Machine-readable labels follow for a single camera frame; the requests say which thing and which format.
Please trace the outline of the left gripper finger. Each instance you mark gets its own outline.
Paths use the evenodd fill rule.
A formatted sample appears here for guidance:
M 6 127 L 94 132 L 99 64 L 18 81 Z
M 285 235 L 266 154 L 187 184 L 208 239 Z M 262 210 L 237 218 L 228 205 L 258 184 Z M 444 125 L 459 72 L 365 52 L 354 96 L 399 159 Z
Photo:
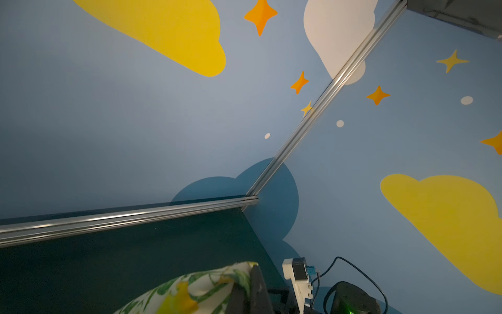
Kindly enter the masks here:
M 226 314 L 273 314 L 267 286 L 259 266 L 250 272 L 250 292 L 234 284 L 225 310 Z

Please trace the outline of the lemon print skirt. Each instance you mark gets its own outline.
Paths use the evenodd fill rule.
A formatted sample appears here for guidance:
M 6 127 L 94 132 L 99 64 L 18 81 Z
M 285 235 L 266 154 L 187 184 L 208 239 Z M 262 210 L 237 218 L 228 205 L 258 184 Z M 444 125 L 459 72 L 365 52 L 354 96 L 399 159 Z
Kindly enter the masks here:
M 251 291 L 256 262 L 239 262 L 215 270 L 175 277 L 138 296 L 116 313 L 230 313 L 232 290 Z

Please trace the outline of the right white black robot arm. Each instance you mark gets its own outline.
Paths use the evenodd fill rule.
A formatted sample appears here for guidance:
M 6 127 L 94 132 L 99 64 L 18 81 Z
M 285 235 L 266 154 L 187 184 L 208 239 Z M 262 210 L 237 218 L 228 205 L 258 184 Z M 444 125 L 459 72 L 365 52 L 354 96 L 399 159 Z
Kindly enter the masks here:
M 380 304 L 361 288 L 340 281 L 329 289 L 323 301 L 324 313 L 381 314 Z

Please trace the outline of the rear aluminium frame rail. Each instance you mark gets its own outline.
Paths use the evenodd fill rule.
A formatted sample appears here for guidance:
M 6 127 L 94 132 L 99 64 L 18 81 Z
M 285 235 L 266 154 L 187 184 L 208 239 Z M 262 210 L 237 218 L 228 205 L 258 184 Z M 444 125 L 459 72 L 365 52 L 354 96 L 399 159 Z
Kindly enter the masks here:
M 202 215 L 235 208 L 245 208 L 259 202 L 256 196 L 211 200 L 180 205 L 134 209 L 116 213 L 103 213 L 3 225 L 1 247 L 13 247 L 51 239 L 66 238 L 102 232 L 150 222 Z

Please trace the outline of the right aluminium frame post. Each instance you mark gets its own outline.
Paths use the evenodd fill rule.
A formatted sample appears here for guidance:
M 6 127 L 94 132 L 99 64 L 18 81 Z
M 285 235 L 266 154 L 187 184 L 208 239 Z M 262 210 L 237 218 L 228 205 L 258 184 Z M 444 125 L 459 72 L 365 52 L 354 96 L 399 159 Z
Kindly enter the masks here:
M 365 61 L 366 57 L 370 55 L 378 42 L 385 36 L 396 20 L 405 12 L 407 5 L 407 1 L 395 1 L 393 3 L 377 24 L 376 28 L 370 31 L 369 35 L 362 41 L 361 45 L 356 49 L 345 65 L 336 74 L 332 82 L 323 91 L 322 95 L 316 101 L 313 109 L 307 113 L 306 117 L 301 121 L 293 134 L 288 138 L 272 161 L 267 165 L 259 178 L 256 179 L 247 192 L 248 197 L 256 197 L 259 195 L 272 176 L 278 171 L 281 165 L 298 146 L 300 141 L 305 137 L 317 118 L 322 115 L 324 110 L 346 85 L 346 82 L 355 73 L 357 68 L 362 65 L 363 61 Z

